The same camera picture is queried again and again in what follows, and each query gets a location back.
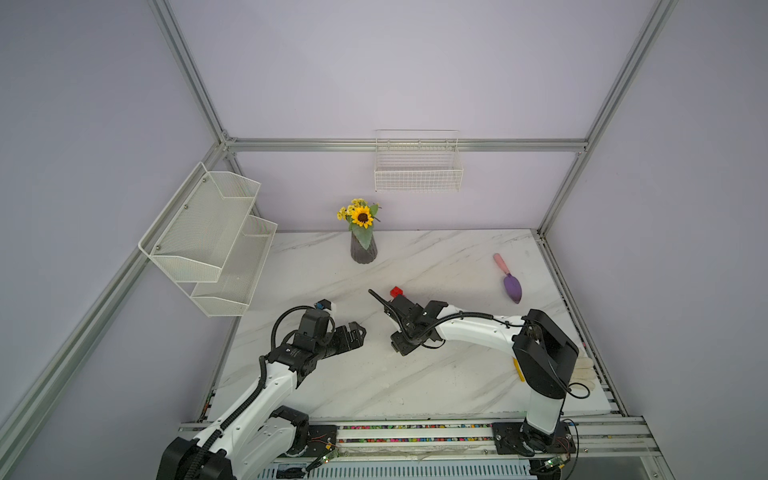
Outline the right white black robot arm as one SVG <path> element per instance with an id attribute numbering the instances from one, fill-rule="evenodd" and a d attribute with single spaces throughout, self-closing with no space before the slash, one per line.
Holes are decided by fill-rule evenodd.
<path id="1" fill-rule="evenodd" d="M 551 437 L 561 422 L 571 394 L 571 378 L 579 348 L 543 311 L 523 316 L 494 316 L 462 310 L 443 301 L 421 306 L 400 294 L 386 300 L 373 293 L 394 322 L 393 349 L 407 356 L 428 342 L 461 341 L 494 349 L 513 358 L 531 390 L 525 429 Z"/>

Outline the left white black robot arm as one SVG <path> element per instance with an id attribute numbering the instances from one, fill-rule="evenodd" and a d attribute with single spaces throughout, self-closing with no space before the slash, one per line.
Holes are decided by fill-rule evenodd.
<path id="1" fill-rule="evenodd" d="M 317 367 L 364 345 L 357 322 L 338 325 L 333 304 L 322 300 L 282 313 L 270 332 L 270 351 L 259 375 L 235 403 L 195 437 L 174 439 L 164 450 L 158 479 L 251 479 L 281 456 L 307 451 L 306 413 L 284 405 Z"/>

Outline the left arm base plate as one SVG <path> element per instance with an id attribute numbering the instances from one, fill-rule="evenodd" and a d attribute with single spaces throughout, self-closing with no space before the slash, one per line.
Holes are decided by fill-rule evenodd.
<path id="1" fill-rule="evenodd" d="M 338 432 L 336 425 L 309 424 L 306 429 L 298 429 L 286 456 L 316 458 L 330 453 L 337 444 Z"/>

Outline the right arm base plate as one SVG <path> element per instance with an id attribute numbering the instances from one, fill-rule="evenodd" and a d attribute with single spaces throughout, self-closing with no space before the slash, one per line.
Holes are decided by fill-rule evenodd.
<path id="1" fill-rule="evenodd" d="M 574 454 L 574 433 L 565 421 L 559 421 L 551 434 L 521 422 L 494 422 L 492 439 L 499 455 L 534 457 L 537 454 Z"/>

